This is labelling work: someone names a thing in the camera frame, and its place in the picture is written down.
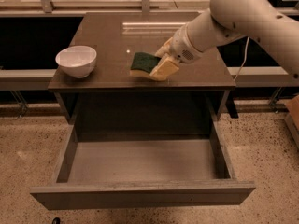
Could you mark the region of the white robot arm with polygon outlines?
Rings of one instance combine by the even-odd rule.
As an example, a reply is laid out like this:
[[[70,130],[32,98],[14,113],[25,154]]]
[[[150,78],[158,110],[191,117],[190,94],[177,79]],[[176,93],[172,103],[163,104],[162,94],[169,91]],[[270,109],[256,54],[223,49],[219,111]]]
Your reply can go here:
[[[247,36],[294,79],[299,77],[299,22],[267,0],[210,0],[209,8],[184,24],[156,52],[161,60],[149,75],[165,80],[181,63],[192,63],[208,49]]]

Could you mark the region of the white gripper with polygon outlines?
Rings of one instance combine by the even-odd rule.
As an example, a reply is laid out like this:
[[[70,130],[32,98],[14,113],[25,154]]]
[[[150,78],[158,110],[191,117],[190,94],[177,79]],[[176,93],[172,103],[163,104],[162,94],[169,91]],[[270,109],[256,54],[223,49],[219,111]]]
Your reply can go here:
[[[163,58],[150,72],[149,77],[157,81],[165,81],[179,70],[178,60],[182,63],[192,63],[200,59],[205,50],[205,44],[198,30],[186,23],[156,51],[155,56]]]

